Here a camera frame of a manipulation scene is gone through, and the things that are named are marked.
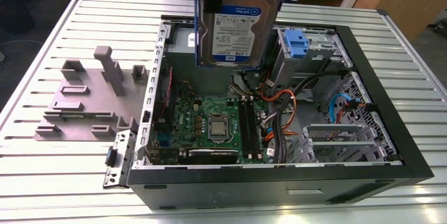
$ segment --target hard disk drive label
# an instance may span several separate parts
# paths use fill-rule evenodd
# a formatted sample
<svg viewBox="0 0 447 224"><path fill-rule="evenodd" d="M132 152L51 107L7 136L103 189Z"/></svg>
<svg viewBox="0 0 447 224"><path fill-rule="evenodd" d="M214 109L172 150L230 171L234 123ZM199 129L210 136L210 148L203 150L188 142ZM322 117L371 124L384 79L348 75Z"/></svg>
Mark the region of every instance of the hard disk drive label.
<svg viewBox="0 0 447 224"><path fill-rule="evenodd" d="M215 14L212 55L218 61L242 62L251 54L262 10L255 7L223 6Z"/></svg>

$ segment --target metal table surface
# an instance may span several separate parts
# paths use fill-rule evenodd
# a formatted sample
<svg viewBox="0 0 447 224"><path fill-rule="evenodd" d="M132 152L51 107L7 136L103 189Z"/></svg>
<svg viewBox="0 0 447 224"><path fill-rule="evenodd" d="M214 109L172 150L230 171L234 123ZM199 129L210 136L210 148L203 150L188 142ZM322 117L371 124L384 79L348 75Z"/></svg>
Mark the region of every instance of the metal table surface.
<svg viewBox="0 0 447 224"><path fill-rule="evenodd" d="M111 142L34 140L67 59L151 69L162 14L192 0L72 0L0 114L0 220L142 223L447 223L446 90L388 17L375 10L284 5L278 21L350 26L435 177L355 204L151 211L130 189L102 189Z"/></svg>

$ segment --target expansion slot bracket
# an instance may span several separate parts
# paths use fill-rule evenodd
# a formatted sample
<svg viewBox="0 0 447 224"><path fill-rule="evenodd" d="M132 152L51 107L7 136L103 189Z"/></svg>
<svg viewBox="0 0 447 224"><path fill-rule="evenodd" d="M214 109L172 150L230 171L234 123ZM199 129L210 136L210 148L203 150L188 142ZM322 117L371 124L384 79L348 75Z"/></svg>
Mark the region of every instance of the expansion slot bracket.
<svg viewBox="0 0 447 224"><path fill-rule="evenodd" d="M114 146L107 153L106 179L103 188L128 188L127 176L131 168L136 135L131 130L120 131L116 134Z"/></svg>

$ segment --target cpu socket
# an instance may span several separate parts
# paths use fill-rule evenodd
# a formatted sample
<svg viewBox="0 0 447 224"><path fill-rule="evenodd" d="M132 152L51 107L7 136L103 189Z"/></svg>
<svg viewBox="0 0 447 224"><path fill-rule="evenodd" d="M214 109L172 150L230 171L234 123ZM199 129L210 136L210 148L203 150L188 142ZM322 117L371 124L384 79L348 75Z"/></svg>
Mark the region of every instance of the cpu socket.
<svg viewBox="0 0 447 224"><path fill-rule="evenodd" d="M228 140L228 116L212 115L208 117L208 139L215 144L222 144Z"/></svg>

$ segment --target green circuit board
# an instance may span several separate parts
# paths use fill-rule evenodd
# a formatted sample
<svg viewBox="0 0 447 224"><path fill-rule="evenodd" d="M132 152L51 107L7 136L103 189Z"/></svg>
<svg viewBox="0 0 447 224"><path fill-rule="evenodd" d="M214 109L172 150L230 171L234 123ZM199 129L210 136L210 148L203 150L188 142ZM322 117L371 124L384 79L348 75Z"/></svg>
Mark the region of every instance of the green circuit board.
<svg viewBox="0 0 447 224"><path fill-rule="evenodd" d="M170 137L170 148L196 148L196 149L232 149L238 150L240 157L238 163L252 164L266 163L266 150L262 151L262 159L250 159L243 156L243 140L240 133L239 118L239 100L236 98L214 98L214 97L183 97L176 100L174 130ZM256 116L266 112L263 101L254 101L252 108ZM210 139L211 121L223 120L228 122L228 138L226 140ZM262 149L260 132L256 131L256 140ZM162 155L164 164L175 163L170 159L170 154Z"/></svg>

